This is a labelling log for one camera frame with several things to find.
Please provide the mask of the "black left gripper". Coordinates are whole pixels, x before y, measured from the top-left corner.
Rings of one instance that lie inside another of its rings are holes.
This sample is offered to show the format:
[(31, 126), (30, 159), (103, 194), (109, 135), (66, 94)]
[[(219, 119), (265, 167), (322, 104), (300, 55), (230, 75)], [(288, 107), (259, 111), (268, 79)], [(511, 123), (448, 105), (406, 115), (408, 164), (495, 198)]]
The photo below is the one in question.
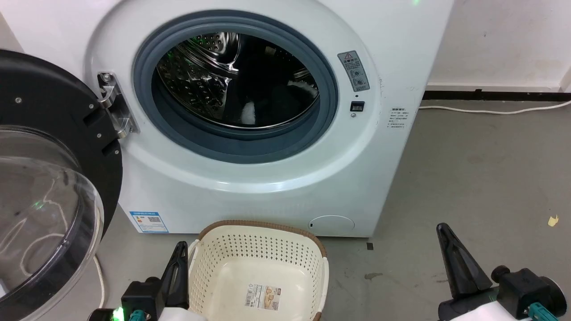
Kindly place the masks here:
[(188, 244), (178, 242), (161, 279), (131, 282), (115, 309), (95, 309), (89, 321), (158, 321), (165, 307), (188, 309)]

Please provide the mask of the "dark plush laundry piece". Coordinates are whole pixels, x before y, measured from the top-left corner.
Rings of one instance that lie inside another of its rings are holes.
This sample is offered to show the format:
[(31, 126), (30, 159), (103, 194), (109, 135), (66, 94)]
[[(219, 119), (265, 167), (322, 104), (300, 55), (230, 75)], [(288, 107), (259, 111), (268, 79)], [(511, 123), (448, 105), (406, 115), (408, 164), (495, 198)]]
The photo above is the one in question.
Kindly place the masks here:
[(296, 118), (312, 106), (317, 91), (304, 82), (288, 82), (253, 98), (255, 125), (273, 126)]

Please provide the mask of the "grey warning sticker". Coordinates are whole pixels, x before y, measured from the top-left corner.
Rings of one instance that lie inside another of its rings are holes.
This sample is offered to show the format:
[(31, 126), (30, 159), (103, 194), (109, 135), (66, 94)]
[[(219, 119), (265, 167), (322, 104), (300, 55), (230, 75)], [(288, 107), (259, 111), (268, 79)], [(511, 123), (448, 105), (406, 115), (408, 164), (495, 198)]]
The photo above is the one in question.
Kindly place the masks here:
[(337, 55), (343, 65), (353, 91), (355, 93), (369, 90), (370, 85), (366, 75), (365, 68), (361, 63), (361, 59), (356, 51), (342, 52)]

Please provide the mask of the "cream perforated laundry basket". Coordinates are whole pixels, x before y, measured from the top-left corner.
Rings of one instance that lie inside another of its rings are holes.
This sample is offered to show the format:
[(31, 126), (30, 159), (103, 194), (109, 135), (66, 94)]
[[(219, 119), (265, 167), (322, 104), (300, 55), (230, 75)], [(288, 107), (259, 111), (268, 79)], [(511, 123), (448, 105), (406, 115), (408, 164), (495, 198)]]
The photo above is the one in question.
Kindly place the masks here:
[[(330, 265), (312, 233), (219, 221), (198, 234), (188, 254), (188, 309), (206, 321), (322, 321)], [(279, 311), (245, 307), (249, 283), (281, 287)]]

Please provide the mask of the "perforated steel drum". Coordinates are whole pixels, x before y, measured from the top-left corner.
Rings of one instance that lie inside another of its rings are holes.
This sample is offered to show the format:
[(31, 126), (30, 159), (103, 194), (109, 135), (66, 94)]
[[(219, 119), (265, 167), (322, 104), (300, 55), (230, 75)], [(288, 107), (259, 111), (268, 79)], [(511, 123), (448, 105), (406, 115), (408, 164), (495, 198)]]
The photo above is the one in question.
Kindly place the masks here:
[(277, 128), (304, 116), (319, 98), (287, 123), (271, 127), (242, 124), (241, 110), (249, 90), (288, 81), (318, 85), (308, 68), (276, 43), (230, 31), (199, 34), (174, 45), (161, 57), (156, 72), (188, 114), (225, 128)]

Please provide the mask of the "blue white energy label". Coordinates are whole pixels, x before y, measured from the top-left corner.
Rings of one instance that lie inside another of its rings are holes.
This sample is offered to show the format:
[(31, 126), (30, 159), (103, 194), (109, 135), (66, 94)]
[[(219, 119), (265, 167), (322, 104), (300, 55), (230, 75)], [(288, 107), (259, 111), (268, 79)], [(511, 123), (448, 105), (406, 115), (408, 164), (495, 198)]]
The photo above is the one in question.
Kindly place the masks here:
[(168, 228), (157, 212), (130, 211), (135, 226), (140, 232), (151, 234), (167, 234)]

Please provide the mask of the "black washer door clear glass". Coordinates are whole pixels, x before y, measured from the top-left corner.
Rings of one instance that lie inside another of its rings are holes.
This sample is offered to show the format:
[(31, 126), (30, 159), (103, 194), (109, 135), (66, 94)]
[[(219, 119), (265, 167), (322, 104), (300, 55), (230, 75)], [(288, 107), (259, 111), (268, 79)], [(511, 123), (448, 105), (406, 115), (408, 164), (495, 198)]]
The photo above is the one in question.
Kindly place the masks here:
[(37, 321), (77, 284), (122, 175), (97, 95), (53, 63), (0, 49), (0, 321)]

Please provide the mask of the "small text sticker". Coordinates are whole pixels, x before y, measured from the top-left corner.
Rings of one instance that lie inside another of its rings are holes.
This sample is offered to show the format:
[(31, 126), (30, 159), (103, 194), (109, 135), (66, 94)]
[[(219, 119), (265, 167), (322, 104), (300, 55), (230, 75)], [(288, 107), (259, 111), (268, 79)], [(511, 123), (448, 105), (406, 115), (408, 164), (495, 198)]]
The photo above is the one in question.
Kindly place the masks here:
[(388, 114), (387, 128), (404, 129), (407, 128), (411, 121), (411, 113), (404, 107), (393, 107)]

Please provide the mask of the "chrome door hinge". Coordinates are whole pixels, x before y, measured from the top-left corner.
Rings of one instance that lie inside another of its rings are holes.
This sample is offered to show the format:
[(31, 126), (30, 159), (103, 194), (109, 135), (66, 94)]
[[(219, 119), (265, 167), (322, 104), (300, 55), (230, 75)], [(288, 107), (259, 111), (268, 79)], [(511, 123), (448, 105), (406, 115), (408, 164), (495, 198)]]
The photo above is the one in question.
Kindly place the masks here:
[(102, 72), (98, 73), (97, 79), (102, 95), (99, 104), (112, 120), (118, 138), (121, 140), (130, 134), (140, 133), (116, 76), (110, 72)]

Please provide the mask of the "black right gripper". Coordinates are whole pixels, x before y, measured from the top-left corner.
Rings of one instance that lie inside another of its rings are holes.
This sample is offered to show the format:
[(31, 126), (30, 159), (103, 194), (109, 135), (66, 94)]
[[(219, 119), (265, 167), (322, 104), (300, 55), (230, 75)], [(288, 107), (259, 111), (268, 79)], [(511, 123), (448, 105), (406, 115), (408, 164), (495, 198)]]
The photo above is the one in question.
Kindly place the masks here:
[(436, 233), (452, 298), (439, 305), (438, 321), (560, 321), (567, 313), (567, 298), (552, 279), (499, 265), (492, 287), (450, 225), (437, 224)]

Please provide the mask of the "grey rubber door gasket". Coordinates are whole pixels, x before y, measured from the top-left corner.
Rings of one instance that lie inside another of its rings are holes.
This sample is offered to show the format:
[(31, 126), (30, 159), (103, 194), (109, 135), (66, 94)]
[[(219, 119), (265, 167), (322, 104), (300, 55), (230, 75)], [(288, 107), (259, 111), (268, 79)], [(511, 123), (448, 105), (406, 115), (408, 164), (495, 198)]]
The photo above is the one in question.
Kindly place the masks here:
[[(218, 31), (267, 39), (292, 53), (316, 80), (317, 104), (293, 122), (266, 130), (225, 128), (188, 114), (159, 79), (157, 63), (174, 45)], [(277, 20), (235, 10), (187, 14), (153, 31), (135, 56), (133, 84), (141, 108), (161, 134), (190, 152), (227, 163), (277, 162), (303, 152), (328, 130), (339, 101), (336, 75), (314, 43)]]

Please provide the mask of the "white front-load washing machine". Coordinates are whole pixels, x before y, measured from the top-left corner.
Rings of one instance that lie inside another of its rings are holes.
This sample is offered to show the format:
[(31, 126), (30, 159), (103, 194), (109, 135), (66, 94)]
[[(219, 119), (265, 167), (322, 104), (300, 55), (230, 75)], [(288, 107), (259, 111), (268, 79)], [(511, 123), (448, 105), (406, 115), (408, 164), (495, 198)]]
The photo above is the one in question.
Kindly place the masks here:
[[(119, 139), (118, 204), (157, 212), (169, 234), (218, 221), (260, 221), (308, 231), (323, 215), (354, 221), (348, 237), (372, 236), (422, 101), (455, 0), (0, 0), (0, 49), (43, 59), (102, 98), (97, 75), (116, 76), (140, 133)], [(177, 17), (250, 12), (300, 32), (324, 54), (339, 86), (337, 111), (308, 149), (269, 163), (227, 163), (161, 134), (137, 100), (134, 60), (145, 39)], [(353, 91), (337, 57), (356, 51), (370, 89)], [(364, 101), (363, 112), (351, 112)], [(387, 128), (393, 107), (410, 125)]]

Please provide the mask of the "round filter cover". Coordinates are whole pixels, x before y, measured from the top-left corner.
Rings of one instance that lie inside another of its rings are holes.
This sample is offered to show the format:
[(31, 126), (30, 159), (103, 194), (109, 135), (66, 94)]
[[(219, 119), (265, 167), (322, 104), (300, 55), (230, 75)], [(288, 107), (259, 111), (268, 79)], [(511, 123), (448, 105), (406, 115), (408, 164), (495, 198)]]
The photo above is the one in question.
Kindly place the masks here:
[(354, 230), (355, 223), (340, 215), (323, 215), (312, 219), (307, 227), (316, 236), (347, 236)]

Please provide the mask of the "dark clothes inside drum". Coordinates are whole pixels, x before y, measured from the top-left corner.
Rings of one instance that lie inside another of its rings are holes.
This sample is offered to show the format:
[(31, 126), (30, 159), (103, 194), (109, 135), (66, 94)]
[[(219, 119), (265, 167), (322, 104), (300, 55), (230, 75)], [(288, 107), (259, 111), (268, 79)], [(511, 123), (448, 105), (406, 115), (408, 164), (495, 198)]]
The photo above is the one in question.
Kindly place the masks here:
[[(312, 88), (314, 88), (314, 89), (318, 92), (318, 93), (317, 93), (317, 97), (318, 97), (318, 95), (319, 95), (318, 88), (316, 88), (316, 87), (314, 87), (314, 86), (308, 84), (308, 83), (305, 82), (305, 81), (291, 81), (291, 80), (290, 80), (290, 81), (288, 81), (288, 82), (304, 82), (304, 83), (306, 83), (307, 86), (311, 86)], [(240, 116), (240, 121), (241, 121), (241, 123), (242, 123), (242, 124), (245, 124), (245, 125), (252, 125), (252, 126), (261, 127), (261, 126), (259, 126), (259, 125), (255, 125), (255, 112), (254, 112), (254, 104), (253, 104), (252, 99), (255, 98), (255, 97), (257, 97), (259, 94), (261, 94), (261, 92), (262, 92), (263, 90), (271, 89), (273, 86), (276, 86), (276, 85), (287, 85), (288, 82), (287, 82), (286, 84), (284, 84), (284, 83), (273, 83), (273, 84), (268, 85), (268, 86), (258, 86), (258, 87), (255, 87), (255, 88), (249, 90), (249, 92), (245, 95), (245, 104), (244, 104), (244, 106), (243, 106), (243, 109), (241, 110), (241, 116)]]

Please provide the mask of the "basket product label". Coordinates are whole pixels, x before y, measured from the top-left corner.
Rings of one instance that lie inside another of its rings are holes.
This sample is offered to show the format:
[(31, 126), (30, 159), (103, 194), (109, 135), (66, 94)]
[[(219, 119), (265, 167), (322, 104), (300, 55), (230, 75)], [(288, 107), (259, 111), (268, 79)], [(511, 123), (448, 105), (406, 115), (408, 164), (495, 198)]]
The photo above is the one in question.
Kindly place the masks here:
[(279, 311), (281, 287), (249, 283), (244, 306), (255, 309)]

